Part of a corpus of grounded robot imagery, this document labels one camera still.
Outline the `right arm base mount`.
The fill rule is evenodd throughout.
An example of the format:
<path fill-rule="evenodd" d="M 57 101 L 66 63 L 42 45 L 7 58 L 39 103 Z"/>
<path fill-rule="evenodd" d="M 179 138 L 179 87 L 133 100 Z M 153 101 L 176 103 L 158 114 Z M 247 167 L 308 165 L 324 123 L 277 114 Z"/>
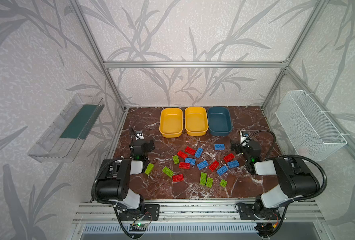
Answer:
<path fill-rule="evenodd" d="M 235 209 L 238 212 L 241 220 L 280 220 L 278 208 L 268 209 L 262 204 L 246 204 L 236 203 Z"/>

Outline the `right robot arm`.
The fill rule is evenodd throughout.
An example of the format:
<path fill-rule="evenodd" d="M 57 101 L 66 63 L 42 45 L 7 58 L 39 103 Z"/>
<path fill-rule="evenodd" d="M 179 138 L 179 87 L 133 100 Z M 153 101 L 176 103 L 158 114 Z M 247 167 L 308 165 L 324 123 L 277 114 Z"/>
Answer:
<path fill-rule="evenodd" d="M 313 199 L 327 187 L 327 175 L 315 161 L 299 155 L 282 155 L 260 159 L 260 145 L 256 141 L 230 142 L 231 151 L 245 158 L 251 175 L 276 176 L 278 185 L 255 198 L 252 207 L 256 215 L 277 210 L 291 203 Z"/>

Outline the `blue lego brick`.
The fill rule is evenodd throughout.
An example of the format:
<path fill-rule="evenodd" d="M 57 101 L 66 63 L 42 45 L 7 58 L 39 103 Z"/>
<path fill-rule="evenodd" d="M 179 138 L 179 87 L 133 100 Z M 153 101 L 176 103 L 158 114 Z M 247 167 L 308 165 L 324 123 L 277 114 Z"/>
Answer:
<path fill-rule="evenodd" d="M 230 161 L 227 163 L 228 168 L 237 168 L 239 167 L 239 162 L 237 160 L 235 161 Z"/>
<path fill-rule="evenodd" d="M 215 144 L 215 145 L 214 145 L 214 149 L 215 149 L 216 151 L 224 150 L 224 149 L 225 149 L 225 145 L 224 145 L 224 144 Z"/>
<path fill-rule="evenodd" d="M 193 166 L 196 165 L 196 159 L 186 158 L 184 162 Z"/>
<path fill-rule="evenodd" d="M 219 176 L 222 176 L 223 174 L 225 174 L 228 171 L 228 167 L 227 166 L 222 166 L 221 168 L 219 168 L 216 172 Z"/>
<path fill-rule="evenodd" d="M 197 167 L 198 167 L 199 170 L 202 170 L 202 169 L 208 167 L 208 162 L 207 161 L 202 161 L 202 162 L 197 164 Z"/>
<path fill-rule="evenodd" d="M 202 149 L 202 148 L 198 148 L 198 149 L 196 150 L 194 156 L 199 159 L 200 156 L 201 156 L 201 154 L 202 154 L 202 152 L 203 152 L 203 149 Z"/>

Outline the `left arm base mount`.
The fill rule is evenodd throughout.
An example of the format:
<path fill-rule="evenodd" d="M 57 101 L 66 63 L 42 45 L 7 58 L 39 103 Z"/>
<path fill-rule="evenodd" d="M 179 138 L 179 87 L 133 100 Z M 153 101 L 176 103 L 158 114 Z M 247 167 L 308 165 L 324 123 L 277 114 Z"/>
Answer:
<path fill-rule="evenodd" d="M 157 221 L 159 214 L 159 204 L 145 204 L 144 206 L 139 206 L 139 208 L 135 210 L 120 211 L 119 218 L 122 221 L 134 221 L 139 219 L 143 221 Z"/>

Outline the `red lego brick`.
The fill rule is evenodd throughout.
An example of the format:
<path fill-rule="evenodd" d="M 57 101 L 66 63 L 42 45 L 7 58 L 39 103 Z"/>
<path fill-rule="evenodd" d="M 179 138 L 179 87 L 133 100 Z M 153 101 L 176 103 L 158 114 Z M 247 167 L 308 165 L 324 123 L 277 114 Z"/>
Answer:
<path fill-rule="evenodd" d="M 190 163 L 179 163 L 179 168 L 180 169 L 185 169 L 185 170 L 189 170 L 191 167 Z"/>
<path fill-rule="evenodd" d="M 216 170 L 216 168 L 219 166 L 219 162 L 218 161 L 214 161 L 212 164 L 209 165 L 209 170 L 211 172 L 214 172 Z"/>
<path fill-rule="evenodd" d="M 184 160 L 188 157 L 188 155 L 182 151 L 179 151 L 177 155 Z"/>
<path fill-rule="evenodd" d="M 228 163 L 228 162 L 233 161 L 234 158 L 235 158 L 234 154 L 228 154 L 227 156 L 225 156 L 225 157 L 223 158 L 223 160 L 224 160 L 226 163 Z"/>
<path fill-rule="evenodd" d="M 196 150 L 190 148 L 190 147 L 186 147 L 185 152 L 188 153 L 189 155 L 195 155 L 196 154 Z"/>
<path fill-rule="evenodd" d="M 178 182 L 183 182 L 184 181 L 184 175 L 180 174 L 180 175 L 173 175 L 172 176 L 172 182 L 173 183 L 178 183 Z"/>

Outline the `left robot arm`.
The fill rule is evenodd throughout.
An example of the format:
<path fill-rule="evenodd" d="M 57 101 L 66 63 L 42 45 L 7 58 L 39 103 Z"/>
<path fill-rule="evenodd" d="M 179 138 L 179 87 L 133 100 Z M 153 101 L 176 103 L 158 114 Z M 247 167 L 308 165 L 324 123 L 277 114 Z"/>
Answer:
<path fill-rule="evenodd" d="M 93 200 L 111 205 L 117 211 L 145 213 L 144 198 L 129 187 L 132 175 L 144 174 L 150 164 L 148 153 L 155 149 L 154 141 L 146 141 L 142 131 L 129 128 L 131 144 L 128 158 L 104 160 L 91 187 Z"/>

